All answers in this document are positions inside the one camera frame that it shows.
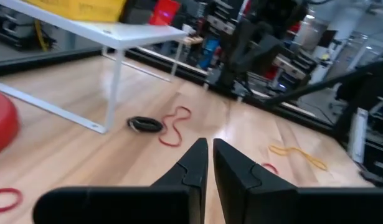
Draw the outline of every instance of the shelf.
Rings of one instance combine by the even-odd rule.
[[[0,5],[120,50],[182,39],[187,35],[170,26],[72,21],[20,0],[0,0]]]
[[[52,45],[55,42],[55,40],[48,37],[44,37],[44,41],[45,43],[48,43],[48,45]],[[32,35],[26,38],[17,38],[0,32],[0,42],[4,42],[17,50],[28,50],[37,46],[39,47],[39,42],[36,35]]]

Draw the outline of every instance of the white table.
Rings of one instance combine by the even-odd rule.
[[[114,75],[111,81],[110,99],[108,100],[104,126],[0,83],[1,92],[16,97],[34,106],[40,107],[43,110],[57,114],[65,119],[81,124],[86,128],[92,129],[102,134],[106,133],[113,124],[116,94],[118,90],[122,64],[131,66],[138,70],[142,70],[143,72],[146,72],[149,75],[153,75],[154,77],[169,81],[168,79],[155,75],[151,72],[125,63],[123,61],[125,50],[137,46],[156,44],[169,40],[179,40],[185,38],[187,35],[185,32],[169,26],[129,25],[120,23],[106,24],[72,21],[20,0],[0,0],[0,5],[6,6],[23,14],[27,14],[28,16],[32,16],[35,19],[47,22],[63,30],[67,30],[79,36],[88,38],[104,46],[103,55],[115,60]],[[108,47],[116,50],[115,57],[111,57],[106,54]]]

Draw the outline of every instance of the wooden floor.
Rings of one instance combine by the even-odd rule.
[[[112,61],[95,57],[2,77],[0,81],[102,122],[112,66]],[[24,202],[0,214],[0,224],[32,223],[35,201],[56,187],[150,185],[199,137],[206,137],[210,144],[206,223],[224,222],[214,180],[213,138],[225,139],[258,163],[272,163],[281,177],[295,185],[370,186],[331,138],[178,78],[168,83],[123,67],[116,122],[105,135],[13,100],[22,131],[0,153],[0,187],[21,189]],[[138,134],[125,127],[126,118],[139,115],[159,119],[179,105],[192,110],[191,120],[179,124],[184,136],[179,148],[163,146],[156,135]],[[301,147],[325,161],[329,171],[313,167],[299,154],[272,154],[269,144]],[[8,196],[1,196],[0,205],[8,200]]]

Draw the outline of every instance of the black cable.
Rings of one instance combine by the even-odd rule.
[[[129,118],[126,123],[137,132],[158,133],[163,129],[161,122],[141,116]]]
[[[326,3],[329,3],[330,1],[332,1],[332,0],[324,0],[324,1],[321,1],[321,2],[307,0],[308,4],[312,4],[312,5],[315,5],[315,6],[318,6],[318,5],[321,5],[321,4],[326,4]]]

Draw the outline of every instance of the red stool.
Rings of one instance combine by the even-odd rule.
[[[12,142],[18,130],[16,107],[8,97],[0,93],[0,152]]]

